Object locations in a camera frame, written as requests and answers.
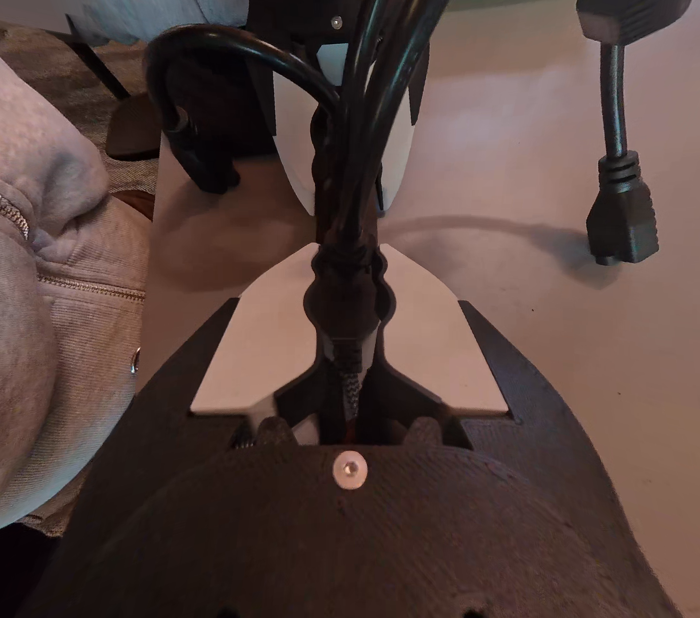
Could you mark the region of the black power strip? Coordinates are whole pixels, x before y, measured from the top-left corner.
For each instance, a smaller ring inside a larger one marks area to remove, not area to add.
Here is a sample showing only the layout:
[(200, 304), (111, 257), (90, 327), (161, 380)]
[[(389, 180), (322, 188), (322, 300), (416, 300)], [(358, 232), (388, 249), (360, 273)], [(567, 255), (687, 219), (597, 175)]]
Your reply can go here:
[(356, 238), (329, 232), (311, 261), (314, 279), (304, 295), (304, 311), (323, 355), (343, 376), (371, 366), (374, 339), (393, 314), (396, 299), (386, 282), (387, 267), (373, 219)]

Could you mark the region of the grey zip hoodie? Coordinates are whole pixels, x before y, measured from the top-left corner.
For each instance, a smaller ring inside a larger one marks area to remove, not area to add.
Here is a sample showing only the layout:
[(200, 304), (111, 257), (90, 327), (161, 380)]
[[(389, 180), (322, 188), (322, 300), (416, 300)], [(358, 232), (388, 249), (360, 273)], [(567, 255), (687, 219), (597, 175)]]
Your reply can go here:
[(151, 222), (1, 62), (1, 526), (63, 535), (134, 399)]

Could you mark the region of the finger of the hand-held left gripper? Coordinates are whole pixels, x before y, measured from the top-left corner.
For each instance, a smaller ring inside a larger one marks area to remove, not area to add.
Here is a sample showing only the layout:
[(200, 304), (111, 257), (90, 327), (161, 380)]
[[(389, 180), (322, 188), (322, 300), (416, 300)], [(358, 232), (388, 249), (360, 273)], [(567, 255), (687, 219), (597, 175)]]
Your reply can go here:
[(409, 91), (405, 92), (386, 143), (379, 175), (378, 198), (380, 211), (386, 212), (393, 203), (405, 174), (415, 125), (412, 123)]
[(292, 189), (310, 216), (315, 214), (315, 183), (311, 167), (315, 155), (311, 120), (319, 104), (306, 91), (273, 73), (276, 134), (274, 141)]

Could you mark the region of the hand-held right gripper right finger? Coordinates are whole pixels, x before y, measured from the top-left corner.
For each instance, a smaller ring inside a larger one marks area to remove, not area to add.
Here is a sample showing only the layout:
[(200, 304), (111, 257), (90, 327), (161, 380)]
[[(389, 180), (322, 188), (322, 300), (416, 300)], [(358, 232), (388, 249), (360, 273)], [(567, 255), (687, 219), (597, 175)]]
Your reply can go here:
[(400, 251), (380, 246), (384, 319), (363, 347), (363, 433), (382, 435), (421, 417), (443, 429), (462, 418), (507, 416), (495, 381), (453, 292)]

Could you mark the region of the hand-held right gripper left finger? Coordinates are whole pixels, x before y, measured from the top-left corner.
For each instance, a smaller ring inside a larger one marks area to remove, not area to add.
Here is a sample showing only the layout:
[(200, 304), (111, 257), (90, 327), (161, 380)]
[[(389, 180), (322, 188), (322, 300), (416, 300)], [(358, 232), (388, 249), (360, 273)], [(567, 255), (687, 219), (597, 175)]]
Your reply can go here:
[(316, 331), (303, 298), (318, 249), (307, 244), (243, 291), (190, 404), (192, 414), (243, 416), (253, 433), (277, 416), (275, 392), (316, 360)]

